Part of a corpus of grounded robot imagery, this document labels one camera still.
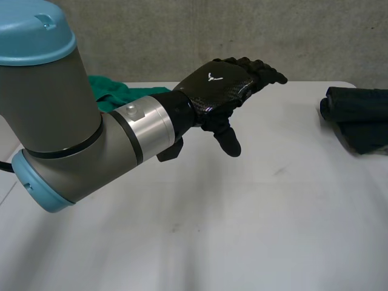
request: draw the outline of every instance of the robotic hand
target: robotic hand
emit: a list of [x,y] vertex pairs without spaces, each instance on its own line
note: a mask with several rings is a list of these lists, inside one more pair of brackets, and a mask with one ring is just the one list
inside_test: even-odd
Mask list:
[[[239,156],[241,146],[229,118],[252,94],[276,82],[285,84],[287,78],[260,60],[215,59],[186,77],[174,91],[182,92],[189,99],[195,112],[195,124],[204,131],[213,132],[229,156]],[[183,140],[179,139],[173,147],[158,155],[159,160],[176,158],[182,146]]]
[[0,115],[24,146],[12,169],[48,212],[74,205],[155,155],[176,158],[193,126],[213,132],[228,155],[238,156],[229,117],[251,94],[287,82],[261,61],[216,59],[171,92],[101,116],[59,7],[0,1],[0,44]]

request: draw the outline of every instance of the white table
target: white table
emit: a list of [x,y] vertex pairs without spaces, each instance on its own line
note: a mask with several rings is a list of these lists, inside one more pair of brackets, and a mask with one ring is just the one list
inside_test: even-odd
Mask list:
[[16,183],[0,206],[0,290],[388,290],[388,159],[354,157],[321,126],[332,85],[353,87],[253,96],[232,118],[239,158],[191,129],[178,159],[54,215]]

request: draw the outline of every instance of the folded black fabric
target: folded black fabric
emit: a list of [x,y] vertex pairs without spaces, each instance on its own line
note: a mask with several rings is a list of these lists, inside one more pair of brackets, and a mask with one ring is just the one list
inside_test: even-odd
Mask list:
[[321,101],[325,120],[388,121],[388,90],[330,87]]
[[331,87],[321,101],[326,121],[338,124],[359,154],[388,145],[388,90]]

